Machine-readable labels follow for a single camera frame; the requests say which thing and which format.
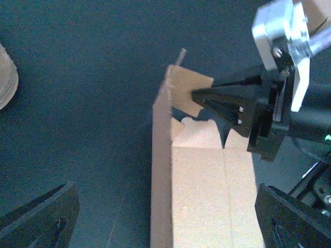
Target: black wire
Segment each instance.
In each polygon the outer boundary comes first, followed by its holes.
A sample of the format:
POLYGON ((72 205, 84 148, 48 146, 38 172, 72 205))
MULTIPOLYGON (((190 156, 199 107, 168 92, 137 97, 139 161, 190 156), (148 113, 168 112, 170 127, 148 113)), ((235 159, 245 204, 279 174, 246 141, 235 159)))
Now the black wire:
POLYGON ((292 142, 294 144, 294 146, 296 148, 298 148, 299 151, 301 151, 302 153, 304 153, 305 155, 319 161, 325 164, 331 164, 331 159, 330 159, 330 154, 331 154, 331 150, 325 155, 325 156, 318 156, 317 154, 312 153, 311 151, 307 150, 306 148, 302 147, 299 142, 298 139, 296 137, 291 136, 292 142))

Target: carbon fiber tube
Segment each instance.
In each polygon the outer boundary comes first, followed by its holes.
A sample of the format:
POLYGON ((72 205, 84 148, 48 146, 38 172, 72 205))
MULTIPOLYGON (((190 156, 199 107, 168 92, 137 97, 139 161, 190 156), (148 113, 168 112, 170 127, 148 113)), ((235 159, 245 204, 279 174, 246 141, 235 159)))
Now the carbon fiber tube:
POLYGON ((313 56, 331 46, 331 27, 312 36, 309 40, 309 46, 313 56))

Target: cable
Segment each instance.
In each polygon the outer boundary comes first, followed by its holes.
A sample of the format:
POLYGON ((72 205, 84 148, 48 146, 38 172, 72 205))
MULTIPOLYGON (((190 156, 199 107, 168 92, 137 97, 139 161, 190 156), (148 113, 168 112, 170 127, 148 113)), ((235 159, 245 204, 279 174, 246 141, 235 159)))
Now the cable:
POLYGON ((296 137, 291 136, 292 142, 294 144, 294 146, 296 148, 298 148, 299 151, 301 151, 303 154, 319 161, 325 164, 331 164, 331 160, 330 160, 330 154, 331 154, 331 150, 323 157, 318 156, 317 154, 312 153, 311 151, 307 150, 306 148, 302 147, 299 142, 298 139, 296 137))

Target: dark table surface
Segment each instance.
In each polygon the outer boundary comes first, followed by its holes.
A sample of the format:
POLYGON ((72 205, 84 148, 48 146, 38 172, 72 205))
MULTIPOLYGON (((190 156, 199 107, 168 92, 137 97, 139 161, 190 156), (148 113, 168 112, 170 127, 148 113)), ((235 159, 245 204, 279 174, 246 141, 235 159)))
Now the dark table surface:
MULTIPOLYGON (((81 209, 70 248, 148 247, 151 106, 167 65, 182 47, 183 67, 216 79, 260 64, 251 26, 263 3, 0 3, 20 76, 0 112, 0 215, 71 180, 81 209)), ((315 82, 328 83, 329 61, 312 62, 315 82)), ((274 163, 253 160, 257 183, 287 192, 313 164, 289 140, 274 163)))

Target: beige round object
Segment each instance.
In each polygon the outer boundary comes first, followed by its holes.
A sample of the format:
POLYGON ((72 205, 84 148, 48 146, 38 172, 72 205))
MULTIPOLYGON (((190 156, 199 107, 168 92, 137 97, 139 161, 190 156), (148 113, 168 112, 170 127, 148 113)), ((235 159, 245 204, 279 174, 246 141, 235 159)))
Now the beige round object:
POLYGON ((0 109, 14 96, 19 83, 16 66, 0 44, 0 109))

